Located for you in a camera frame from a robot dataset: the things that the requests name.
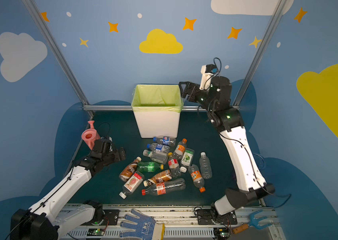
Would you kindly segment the brown tea bottle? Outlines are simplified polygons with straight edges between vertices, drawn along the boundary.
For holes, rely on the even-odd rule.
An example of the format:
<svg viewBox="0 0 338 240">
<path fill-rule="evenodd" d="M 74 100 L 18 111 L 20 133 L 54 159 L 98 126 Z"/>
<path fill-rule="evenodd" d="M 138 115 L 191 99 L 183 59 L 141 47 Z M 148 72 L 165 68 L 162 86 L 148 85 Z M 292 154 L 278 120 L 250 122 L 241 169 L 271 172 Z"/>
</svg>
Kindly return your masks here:
<svg viewBox="0 0 338 240">
<path fill-rule="evenodd" d="M 119 178 L 122 181 L 127 182 L 136 171 L 138 163 L 140 163 L 141 160 L 141 157 L 137 157 L 132 163 L 127 165 L 126 168 L 120 173 Z"/>
</svg>

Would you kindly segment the green soda bottle yellow cap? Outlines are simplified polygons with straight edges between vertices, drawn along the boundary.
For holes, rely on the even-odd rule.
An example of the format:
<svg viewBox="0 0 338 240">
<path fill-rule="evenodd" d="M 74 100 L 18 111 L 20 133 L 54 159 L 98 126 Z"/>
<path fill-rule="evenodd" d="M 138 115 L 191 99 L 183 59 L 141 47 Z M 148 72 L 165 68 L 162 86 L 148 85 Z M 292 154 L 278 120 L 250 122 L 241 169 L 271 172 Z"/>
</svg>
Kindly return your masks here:
<svg viewBox="0 0 338 240">
<path fill-rule="evenodd" d="M 137 165 L 137 171 L 141 173 L 154 173 L 163 169 L 164 165 L 157 162 L 140 162 Z"/>
</svg>

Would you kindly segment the square bottle pink guava label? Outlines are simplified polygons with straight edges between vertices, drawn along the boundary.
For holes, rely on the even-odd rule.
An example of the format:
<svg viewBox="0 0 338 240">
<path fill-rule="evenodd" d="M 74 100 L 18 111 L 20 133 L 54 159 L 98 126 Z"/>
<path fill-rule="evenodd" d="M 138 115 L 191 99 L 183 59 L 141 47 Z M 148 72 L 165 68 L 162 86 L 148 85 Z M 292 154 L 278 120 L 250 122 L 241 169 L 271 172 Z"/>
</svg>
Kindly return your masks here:
<svg viewBox="0 0 338 240">
<path fill-rule="evenodd" d="M 144 179 L 145 176 L 139 171 L 136 171 L 123 185 L 123 190 L 119 193 L 119 196 L 123 199 L 126 199 L 128 195 L 131 195 L 135 192 L 135 190 L 140 186 Z"/>
</svg>

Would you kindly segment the clear ribbed white cap bottle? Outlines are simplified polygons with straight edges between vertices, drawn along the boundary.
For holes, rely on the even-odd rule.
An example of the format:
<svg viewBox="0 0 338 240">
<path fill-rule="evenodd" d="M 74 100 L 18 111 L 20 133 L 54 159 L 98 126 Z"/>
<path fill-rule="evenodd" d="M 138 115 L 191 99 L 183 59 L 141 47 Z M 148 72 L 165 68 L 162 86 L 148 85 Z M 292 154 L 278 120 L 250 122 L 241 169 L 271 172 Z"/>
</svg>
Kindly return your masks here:
<svg viewBox="0 0 338 240">
<path fill-rule="evenodd" d="M 199 159 L 200 172 L 204 179 L 208 180 L 212 178 L 212 169 L 210 159 L 207 157 L 205 152 L 200 153 Z"/>
</svg>

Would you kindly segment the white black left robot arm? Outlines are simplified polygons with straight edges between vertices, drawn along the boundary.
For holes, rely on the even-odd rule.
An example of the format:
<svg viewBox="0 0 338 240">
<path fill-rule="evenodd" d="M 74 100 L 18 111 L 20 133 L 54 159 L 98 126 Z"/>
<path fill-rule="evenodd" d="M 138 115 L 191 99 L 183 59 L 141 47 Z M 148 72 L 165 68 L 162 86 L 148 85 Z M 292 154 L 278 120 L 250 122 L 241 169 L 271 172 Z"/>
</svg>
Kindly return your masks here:
<svg viewBox="0 0 338 240">
<path fill-rule="evenodd" d="M 110 138 L 94 142 L 90 153 L 76 162 L 41 200 L 29 209 L 19 209 L 11 218 L 10 240 L 59 240 L 82 224 L 99 224 L 104 220 L 103 205 L 86 201 L 78 209 L 58 217 L 72 196 L 104 167 L 124 161 L 124 148 L 116 148 Z"/>
</svg>

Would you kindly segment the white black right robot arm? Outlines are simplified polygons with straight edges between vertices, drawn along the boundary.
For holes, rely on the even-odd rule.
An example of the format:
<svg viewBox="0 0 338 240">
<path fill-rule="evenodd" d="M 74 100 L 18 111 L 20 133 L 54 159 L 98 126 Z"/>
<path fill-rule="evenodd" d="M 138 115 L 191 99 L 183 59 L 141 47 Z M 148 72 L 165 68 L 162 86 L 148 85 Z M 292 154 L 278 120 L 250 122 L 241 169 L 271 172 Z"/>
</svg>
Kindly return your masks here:
<svg viewBox="0 0 338 240">
<path fill-rule="evenodd" d="M 183 99 L 198 103 L 207 111 L 234 167 L 238 189 L 227 188 L 225 195 L 212 204 L 214 213 L 221 216 L 274 194 L 275 187 L 266 182 L 254 160 L 240 111 L 230 104 L 230 80 L 216 76 L 211 78 L 208 87 L 192 82 L 178 85 Z"/>
</svg>

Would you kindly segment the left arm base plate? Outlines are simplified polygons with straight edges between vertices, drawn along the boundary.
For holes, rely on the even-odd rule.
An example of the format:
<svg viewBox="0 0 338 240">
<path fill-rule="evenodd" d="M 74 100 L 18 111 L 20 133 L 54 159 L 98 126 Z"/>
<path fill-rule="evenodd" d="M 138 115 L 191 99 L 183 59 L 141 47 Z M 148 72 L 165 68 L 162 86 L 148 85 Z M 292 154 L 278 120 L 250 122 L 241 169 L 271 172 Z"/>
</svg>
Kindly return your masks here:
<svg viewBox="0 0 338 240">
<path fill-rule="evenodd" d="M 119 214 L 119 210 L 104 209 L 103 213 L 97 216 L 97 219 L 93 218 L 91 221 L 82 224 L 82 226 L 116 226 Z"/>
</svg>

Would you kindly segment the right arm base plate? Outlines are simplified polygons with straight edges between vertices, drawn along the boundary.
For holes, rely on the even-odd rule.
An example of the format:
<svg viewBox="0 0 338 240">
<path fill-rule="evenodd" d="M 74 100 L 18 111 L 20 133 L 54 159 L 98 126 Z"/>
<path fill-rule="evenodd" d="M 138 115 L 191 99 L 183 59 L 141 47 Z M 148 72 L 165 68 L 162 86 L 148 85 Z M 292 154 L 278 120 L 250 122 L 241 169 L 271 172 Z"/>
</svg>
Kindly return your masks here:
<svg viewBox="0 0 338 240">
<path fill-rule="evenodd" d="M 235 212 L 219 215 L 212 209 L 196 208 L 193 210 L 199 225 L 236 225 L 238 223 Z"/>
</svg>

